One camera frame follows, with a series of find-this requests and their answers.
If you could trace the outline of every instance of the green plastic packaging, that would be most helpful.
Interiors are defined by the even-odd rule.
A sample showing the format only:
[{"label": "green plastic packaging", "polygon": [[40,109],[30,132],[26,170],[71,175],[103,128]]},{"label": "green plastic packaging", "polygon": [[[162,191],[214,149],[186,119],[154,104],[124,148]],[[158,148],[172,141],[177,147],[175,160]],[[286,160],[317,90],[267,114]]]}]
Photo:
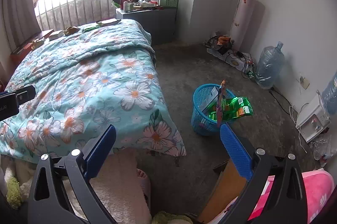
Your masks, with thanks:
[{"label": "green plastic packaging", "polygon": [[[238,119],[243,116],[251,116],[253,114],[253,109],[250,106],[250,103],[246,97],[235,97],[232,99],[226,99],[226,105],[223,108],[223,122]],[[216,111],[210,112],[208,117],[216,121]]]}]

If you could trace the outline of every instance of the blue gripper pad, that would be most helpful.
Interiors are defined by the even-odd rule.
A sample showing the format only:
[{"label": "blue gripper pad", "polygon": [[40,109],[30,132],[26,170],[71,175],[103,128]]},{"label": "blue gripper pad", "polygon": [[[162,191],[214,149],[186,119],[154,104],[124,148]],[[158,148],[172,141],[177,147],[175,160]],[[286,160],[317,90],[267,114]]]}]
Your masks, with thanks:
[{"label": "blue gripper pad", "polygon": [[98,175],[99,170],[101,169],[104,161],[112,149],[112,146],[116,141],[116,128],[110,125],[108,129],[98,138],[99,139],[83,163],[83,177],[87,181]]},{"label": "blue gripper pad", "polygon": [[221,125],[220,138],[239,175],[249,181],[253,175],[252,159],[227,123]]}]

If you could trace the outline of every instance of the basket rim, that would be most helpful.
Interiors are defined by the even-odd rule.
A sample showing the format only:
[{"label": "basket rim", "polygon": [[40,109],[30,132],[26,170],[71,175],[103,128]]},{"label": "basket rim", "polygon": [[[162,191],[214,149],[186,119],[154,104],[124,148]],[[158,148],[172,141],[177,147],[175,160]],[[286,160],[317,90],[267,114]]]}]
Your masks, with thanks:
[{"label": "basket rim", "polygon": [[[203,112],[201,112],[200,110],[199,110],[199,107],[198,107],[198,105],[197,105],[197,102],[196,102],[196,95],[197,95],[197,93],[199,92],[199,90],[202,88],[202,87],[206,87],[206,86],[217,86],[217,87],[220,87],[220,85],[218,85],[218,84],[214,84],[214,83],[207,83],[207,84],[203,84],[203,85],[200,85],[195,91],[194,91],[194,93],[193,93],[193,107],[197,110],[197,112],[203,117],[203,118],[205,118],[207,121],[209,121],[209,122],[211,122],[211,123],[213,123],[213,124],[217,124],[217,122],[216,121],[214,121],[214,120],[211,120],[209,117],[207,117]],[[233,96],[233,98],[235,97],[235,95],[233,94],[233,92],[232,91],[230,91],[229,89],[227,89],[226,88],[226,91],[227,92],[229,92],[232,96]]]}]

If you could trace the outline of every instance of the wallpaper roll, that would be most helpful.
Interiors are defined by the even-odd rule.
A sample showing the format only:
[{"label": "wallpaper roll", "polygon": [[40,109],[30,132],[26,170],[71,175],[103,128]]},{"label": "wallpaper roll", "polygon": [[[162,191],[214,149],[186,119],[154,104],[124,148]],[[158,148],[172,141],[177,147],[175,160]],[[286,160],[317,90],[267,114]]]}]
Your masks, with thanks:
[{"label": "wallpaper roll", "polygon": [[245,37],[250,18],[252,16],[256,0],[239,0],[236,7],[232,26],[230,28],[230,38],[233,42],[233,49],[240,50],[243,38]]}]

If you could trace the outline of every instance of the blue floral quilt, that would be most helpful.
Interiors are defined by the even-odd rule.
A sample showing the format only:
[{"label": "blue floral quilt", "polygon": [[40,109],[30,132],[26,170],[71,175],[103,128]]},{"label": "blue floral quilt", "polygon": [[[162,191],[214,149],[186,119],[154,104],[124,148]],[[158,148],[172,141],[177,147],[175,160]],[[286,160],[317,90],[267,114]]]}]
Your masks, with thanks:
[{"label": "blue floral quilt", "polygon": [[112,124],[114,150],[186,155],[154,63],[151,36],[133,20],[47,41],[26,56],[6,88],[32,84],[36,97],[0,122],[0,153],[37,163],[44,153],[81,149]]}]

